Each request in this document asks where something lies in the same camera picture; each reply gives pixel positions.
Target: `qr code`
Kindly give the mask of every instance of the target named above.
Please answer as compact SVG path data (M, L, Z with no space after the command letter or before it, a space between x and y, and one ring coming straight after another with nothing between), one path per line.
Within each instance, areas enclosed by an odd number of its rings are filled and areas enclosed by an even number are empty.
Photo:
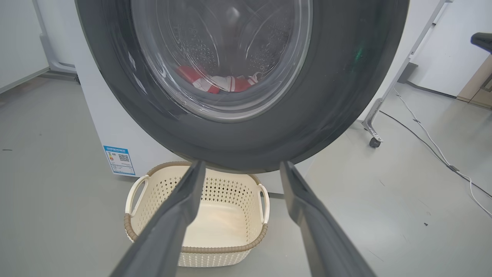
M122 162L130 162L130 160L128 159L128 155L118 154L118 156L120 157L120 161L122 161Z

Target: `laundry basket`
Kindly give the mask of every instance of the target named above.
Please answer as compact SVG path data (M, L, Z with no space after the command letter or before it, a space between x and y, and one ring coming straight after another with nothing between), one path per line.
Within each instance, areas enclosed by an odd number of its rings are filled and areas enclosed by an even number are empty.
M155 211L165 201L191 163L159 165L140 177L126 200L124 226L134 242ZM138 188L145 184L133 210ZM265 200L265 212L260 192ZM206 170L200 208L184 235L178 265L219 267L241 262L264 238L270 200L258 178Z

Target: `white cable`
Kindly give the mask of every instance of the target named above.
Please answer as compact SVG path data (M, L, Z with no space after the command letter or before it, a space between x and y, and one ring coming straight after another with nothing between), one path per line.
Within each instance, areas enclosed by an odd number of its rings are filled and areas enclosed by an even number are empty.
M437 144L434 142L434 140L432 140L431 136L429 135L429 133L427 132L427 129L422 125L422 123L417 119L417 117L415 116L415 113L413 113L413 111L410 109L410 107L406 104L405 100L403 100L403 98L400 96L400 94L398 93L398 91L393 87L394 91L397 93L397 96L400 98L400 100L403 102L403 104L405 105L405 107L408 109L408 111L412 114L413 116L413 120L415 122L417 122L420 127L424 130L424 132L426 133L427 137L430 139L430 141L432 142L432 144L434 144L435 148L437 148L437 151L439 151L439 154L441 154L441 157L443 158L444 162L446 163L447 166L449 166L454 172L458 173L459 175L465 177L468 179L468 181L470 182L470 193L471 193L471 197L473 198L473 201L475 201L475 203L477 203L486 213L489 214L489 216L492 216L492 213L489 212L484 206L482 206L482 204L480 204L478 202L478 200L475 198L475 196L473 195L473 191L472 191L472 187L473 187L473 184L471 182L471 178L462 174L461 172L459 172L458 170L456 170L456 168L454 166L452 166L448 160L446 160L446 157L444 157L444 154L442 153L441 149L439 148L439 146L437 146Z

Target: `black cable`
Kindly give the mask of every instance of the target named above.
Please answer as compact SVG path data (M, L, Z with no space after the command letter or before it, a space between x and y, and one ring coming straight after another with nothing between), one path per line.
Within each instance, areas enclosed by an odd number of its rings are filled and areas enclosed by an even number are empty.
M425 142L423 139L421 139L416 133L414 133L410 128L408 128L406 125L404 125L403 123L401 123L400 121L398 121L396 118L390 116L389 114L383 112L383 111L379 111L381 112L382 114L388 116L389 118L395 120L396 122L398 122L400 125L402 125L403 127L405 127L407 130L409 130L414 136L416 136L421 142L423 142L425 145L427 145L427 147L434 153L434 155L439 159L439 161L441 161L447 168L449 168L449 170L451 170L452 172L456 173L458 176L460 176L461 178L465 179L466 181L469 181L468 179L466 179L465 177L461 176L460 174L458 174L458 172L456 170L454 170L452 167L448 166L442 159L441 157L434 151L434 149L427 143ZM492 198L492 195L490 195L488 192L486 192L485 190L483 190L481 187L477 186L475 183L472 182L472 184L477 187L478 189L480 189L481 191L483 191L485 194L487 194L490 198Z

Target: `red and white clothing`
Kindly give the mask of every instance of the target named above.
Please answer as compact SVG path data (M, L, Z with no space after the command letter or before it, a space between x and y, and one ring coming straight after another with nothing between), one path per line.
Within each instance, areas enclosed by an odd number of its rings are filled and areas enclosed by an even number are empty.
M232 76L209 76L204 71L198 72L188 66L178 67L178 73L195 88L214 94L217 94L219 90L241 92L258 83L258 73L255 73L247 80L243 76L237 78Z

